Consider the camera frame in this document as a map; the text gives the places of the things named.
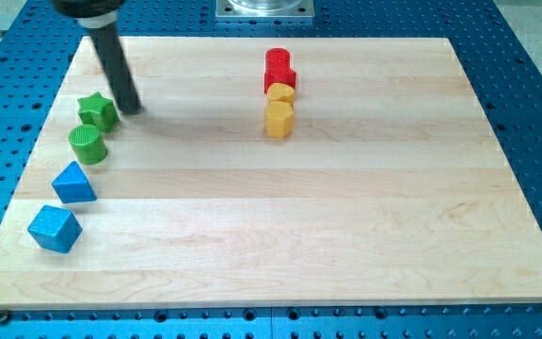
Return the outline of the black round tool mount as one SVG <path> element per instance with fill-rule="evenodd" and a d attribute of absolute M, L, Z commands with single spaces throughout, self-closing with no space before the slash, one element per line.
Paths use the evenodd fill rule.
<path fill-rule="evenodd" d="M 52 0 L 54 9 L 75 18 L 84 28 L 103 28 L 118 19 L 117 10 L 125 0 Z"/>

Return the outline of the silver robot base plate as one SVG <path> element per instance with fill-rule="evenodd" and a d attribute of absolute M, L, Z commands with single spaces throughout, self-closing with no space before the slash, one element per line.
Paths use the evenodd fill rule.
<path fill-rule="evenodd" d="M 217 19 L 309 19 L 315 16 L 313 0 L 216 0 Z"/>

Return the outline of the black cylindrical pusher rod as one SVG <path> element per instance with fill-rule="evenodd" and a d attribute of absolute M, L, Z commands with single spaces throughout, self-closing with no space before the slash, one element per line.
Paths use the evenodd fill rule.
<path fill-rule="evenodd" d="M 95 47 L 118 109 L 123 114 L 139 113 L 142 105 L 120 44 L 116 24 L 88 28 L 87 32 Z"/>

